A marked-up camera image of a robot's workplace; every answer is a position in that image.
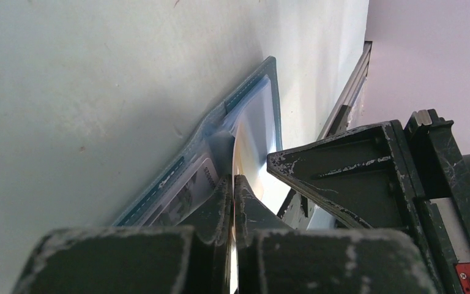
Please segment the blue leather card holder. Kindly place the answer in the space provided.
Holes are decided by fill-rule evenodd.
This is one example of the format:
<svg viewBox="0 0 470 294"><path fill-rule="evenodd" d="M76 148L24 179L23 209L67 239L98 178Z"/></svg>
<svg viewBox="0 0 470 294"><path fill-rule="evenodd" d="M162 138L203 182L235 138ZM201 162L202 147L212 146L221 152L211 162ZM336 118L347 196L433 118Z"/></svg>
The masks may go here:
<svg viewBox="0 0 470 294"><path fill-rule="evenodd" d="M269 56L230 95L205 115L177 156L117 218L114 225L141 225L141 218L156 207L174 182L204 154L210 155L219 177L218 182L222 176L231 174L233 172L235 141L234 124L237 114L250 94L265 86L270 86L272 90L276 143L274 151L281 150L283 139L277 60L275 57Z"/></svg>

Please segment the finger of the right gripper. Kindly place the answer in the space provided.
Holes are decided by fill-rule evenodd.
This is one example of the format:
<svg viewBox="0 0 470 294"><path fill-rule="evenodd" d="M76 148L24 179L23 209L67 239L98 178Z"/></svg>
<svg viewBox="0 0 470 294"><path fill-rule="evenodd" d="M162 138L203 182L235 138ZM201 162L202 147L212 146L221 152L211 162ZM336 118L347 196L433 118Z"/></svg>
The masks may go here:
<svg viewBox="0 0 470 294"><path fill-rule="evenodd" d="M420 231L423 190L398 120L270 153L267 171L349 228Z"/></svg>

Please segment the yellow black credit card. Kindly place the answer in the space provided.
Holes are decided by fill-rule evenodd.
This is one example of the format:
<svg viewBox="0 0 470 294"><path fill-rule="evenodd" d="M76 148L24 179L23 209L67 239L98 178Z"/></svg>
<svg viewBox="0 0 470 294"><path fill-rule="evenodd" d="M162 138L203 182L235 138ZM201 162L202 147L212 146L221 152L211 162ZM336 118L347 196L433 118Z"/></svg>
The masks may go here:
<svg viewBox="0 0 470 294"><path fill-rule="evenodd" d="M263 171L275 150L275 119L270 86L253 91L235 120L233 174L246 177L257 199L265 194Z"/></svg>

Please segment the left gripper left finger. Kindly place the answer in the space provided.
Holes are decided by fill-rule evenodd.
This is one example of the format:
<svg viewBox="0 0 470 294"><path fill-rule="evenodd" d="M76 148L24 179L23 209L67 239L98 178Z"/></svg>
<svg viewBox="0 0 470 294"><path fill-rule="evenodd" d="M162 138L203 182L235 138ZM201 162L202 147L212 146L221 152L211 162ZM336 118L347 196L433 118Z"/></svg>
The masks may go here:
<svg viewBox="0 0 470 294"><path fill-rule="evenodd" d="M228 293L233 180L177 225L62 228L32 250L14 293Z"/></svg>

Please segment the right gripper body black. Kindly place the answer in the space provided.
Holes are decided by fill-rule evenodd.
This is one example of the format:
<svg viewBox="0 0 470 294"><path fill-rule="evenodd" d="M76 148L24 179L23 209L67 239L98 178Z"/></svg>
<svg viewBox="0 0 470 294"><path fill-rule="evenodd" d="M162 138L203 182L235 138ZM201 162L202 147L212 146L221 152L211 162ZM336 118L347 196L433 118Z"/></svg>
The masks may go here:
<svg viewBox="0 0 470 294"><path fill-rule="evenodd" d="M470 154L452 120L436 110L412 113L404 129L424 197L416 201L445 293L470 293Z"/></svg>

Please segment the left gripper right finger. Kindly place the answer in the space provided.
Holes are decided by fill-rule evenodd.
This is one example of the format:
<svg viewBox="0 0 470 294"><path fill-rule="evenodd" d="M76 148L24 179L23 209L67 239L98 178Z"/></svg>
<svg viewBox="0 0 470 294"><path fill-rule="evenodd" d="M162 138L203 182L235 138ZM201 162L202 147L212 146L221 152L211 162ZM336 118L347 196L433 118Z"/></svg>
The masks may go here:
<svg viewBox="0 0 470 294"><path fill-rule="evenodd" d="M436 293L410 237L389 229L294 230L246 177L233 184L239 293Z"/></svg>

